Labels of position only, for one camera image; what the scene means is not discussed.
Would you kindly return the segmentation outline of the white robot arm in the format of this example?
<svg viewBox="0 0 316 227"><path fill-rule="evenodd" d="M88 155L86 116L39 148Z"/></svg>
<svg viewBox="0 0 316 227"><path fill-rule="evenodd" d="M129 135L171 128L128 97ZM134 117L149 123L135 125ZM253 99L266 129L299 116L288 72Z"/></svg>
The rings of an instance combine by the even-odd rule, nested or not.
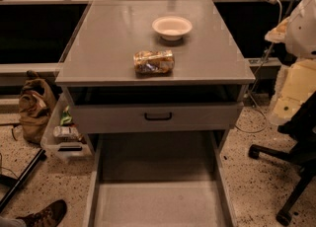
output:
<svg viewBox="0 0 316 227"><path fill-rule="evenodd" d="M284 43L296 57L292 65L280 69L270 105L270 122L282 125L316 91L316 0L301 0L289 17L266 33L265 40Z"/></svg>

